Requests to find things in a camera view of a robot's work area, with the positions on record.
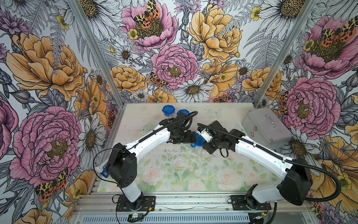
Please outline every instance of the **pink peony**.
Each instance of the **pink peony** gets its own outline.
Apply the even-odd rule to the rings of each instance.
[[[14,152],[10,176],[33,184],[53,181],[68,169],[72,174],[79,165],[76,156],[81,132],[78,119],[64,108],[51,106],[25,118],[14,134]]]
[[[159,54],[151,58],[153,72],[160,80],[167,81],[168,89],[175,90],[178,85],[198,75],[197,57],[193,52],[185,50],[179,45],[165,46]]]
[[[343,27],[348,20],[341,22],[322,17],[311,29],[311,33],[306,35],[303,55],[300,59],[300,67],[305,71],[310,71],[316,76],[325,76],[328,79],[338,78],[351,67],[358,63],[358,34],[347,42],[332,43],[329,47],[323,47],[321,34],[323,29],[333,29]]]
[[[8,152],[11,132],[15,130],[19,118],[8,102],[0,98],[0,159]]]
[[[155,32],[155,34],[145,36],[144,38],[139,35],[137,39],[134,39],[133,42],[137,45],[139,50],[150,51],[152,49],[159,49],[164,47],[166,44],[173,43],[175,40],[178,28],[178,22],[176,20],[176,17],[172,17],[171,14],[168,13],[168,9],[165,4],[161,6],[158,1],[155,2],[160,10],[159,23],[162,25],[163,28],[160,28],[160,30],[157,30],[158,28],[148,28],[147,30],[151,30],[152,32]],[[130,8],[123,8],[121,15],[123,19],[122,24],[124,24],[123,31],[127,33],[131,29],[136,29],[137,23],[134,21],[133,18],[137,15],[144,14],[144,11],[146,10],[147,4],[144,4],[143,7],[138,5],[137,8],[134,8],[131,5]]]
[[[284,124],[305,132],[312,140],[324,137],[338,122],[340,105],[336,94],[333,84],[322,77],[299,78],[289,91]]]

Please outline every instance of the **daisy center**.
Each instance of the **daisy center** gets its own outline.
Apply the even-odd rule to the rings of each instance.
[[[298,140],[293,140],[291,142],[291,147],[296,155],[303,157],[306,154],[306,148]]]
[[[170,72],[171,77],[178,77],[180,75],[180,68],[173,66],[173,68],[168,66],[168,72]]]
[[[95,15],[96,13],[96,5],[93,3],[92,0],[79,0],[79,3],[82,6],[84,14],[90,18]]]
[[[128,52],[126,52],[126,51],[123,52],[122,57],[123,57],[124,59],[128,59],[128,58],[129,58]]]
[[[316,40],[311,48],[312,54],[324,59],[325,63],[337,59],[340,56],[344,42],[339,41],[337,44],[331,44],[329,47],[322,46],[322,38]]]
[[[242,68],[242,69],[239,70],[239,73],[240,73],[240,75],[243,75],[243,74],[247,73],[247,69]]]
[[[67,144],[66,141],[63,139],[59,139],[57,141],[51,142],[52,149],[51,151],[48,151],[46,154],[53,158],[55,156],[58,156],[59,158],[63,158],[63,155],[67,151]]]
[[[199,86],[190,86],[187,89],[187,93],[188,94],[197,94],[200,91],[200,87]]]
[[[303,100],[301,100],[298,103],[298,109],[296,110],[296,113],[298,114],[298,117],[299,118],[306,118],[310,114],[310,112],[308,111],[309,107],[310,106],[308,104],[304,104]]]
[[[291,57],[291,56],[287,56],[287,57],[285,58],[285,60],[284,60],[284,63],[285,63],[285,64],[288,64],[288,63],[291,62],[291,60],[292,60],[292,57]]]
[[[95,143],[95,132],[89,131],[86,137],[86,147],[88,149],[91,149]]]
[[[306,0],[285,0],[281,6],[281,14],[286,17],[297,16]]]

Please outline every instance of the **flower bud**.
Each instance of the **flower bud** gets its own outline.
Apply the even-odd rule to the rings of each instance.
[[[353,88],[358,86],[358,72],[351,75],[345,82],[346,91],[351,91]]]
[[[26,90],[18,90],[15,92],[10,92],[10,94],[15,97],[17,101],[22,104],[34,103],[35,99],[30,95]]]

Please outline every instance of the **floral wallpaper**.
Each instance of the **floral wallpaper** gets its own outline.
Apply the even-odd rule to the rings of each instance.
[[[57,0],[0,1],[3,223],[70,223],[118,112],[87,42],[71,41],[79,29],[62,12]]]

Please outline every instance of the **white daisy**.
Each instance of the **white daisy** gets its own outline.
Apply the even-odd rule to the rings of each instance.
[[[65,24],[73,24],[76,36],[79,36],[80,29],[68,1],[70,0],[55,0],[54,3],[59,9],[60,16],[65,19]],[[116,0],[79,0],[79,2],[96,38],[99,40],[114,38],[113,30],[118,30],[115,23],[121,21],[120,2]]]
[[[89,119],[85,119],[84,132],[79,134],[77,156],[81,156],[82,170],[93,169],[93,158],[102,150],[106,130],[102,122],[99,122],[100,117],[97,114],[93,116],[91,124]]]
[[[282,68],[287,69],[292,64],[296,55],[297,55],[296,52],[294,52],[293,50],[290,50],[290,52],[288,53],[288,55],[285,57],[284,61],[282,62]]]
[[[178,85],[179,89],[173,92],[173,96],[177,101],[181,102],[203,102],[209,99],[213,83],[204,83],[204,78],[199,78],[197,81],[188,80]]]
[[[271,32],[272,37],[278,36],[279,40],[286,38],[287,33],[292,28],[298,14],[300,13],[303,4],[306,0],[263,0],[260,9],[262,10],[258,16],[264,19],[260,25],[259,30],[266,30],[265,36]],[[317,15],[313,13],[309,16],[307,24],[311,25],[311,21],[314,17],[321,17],[324,8],[324,4],[318,4],[316,6]]]
[[[144,92],[143,90],[136,91],[135,93],[133,93],[133,98],[141,103],[147,102],[148,93]]]
[[[312,157],[314,154],[319,154],[321,150],[315,145],[306,143],[306,133],[301,133],[299,129],[295,130],[293,126],[291,126],[291,133],[293,134],[291,140],[277,150],[277,152],[293,159],[296,159],[297,157],[304,158],[309,165],[322,168],[317,160]],[[316,176],[320,175],[316,170],[311,170],[311,172]]]
[[[120,60],[122,63],[130,63],[133,60],[131,47],[129,46],[120,46],[116,49],[116,58]]]
[[[246,76],[253,71],[253,66],[248,62],[241,63],[237,70],[239,71],[240,76]]]
[[[328,0],[326,6],[329,7],[326,15],[334,15],[335,20],[341,17],[342,22],[358,15],[357,0]]]
[[[122,0],[122,6],[123,7],[127,7],[130,6],[132,3],[134,8],[137,8],[138,3],[140,4],[140,6],[144,6],[145,1],[144,0]]]
[[[33,15],[36,5],[33,0],[1,0],[12,12],[20,15]]]

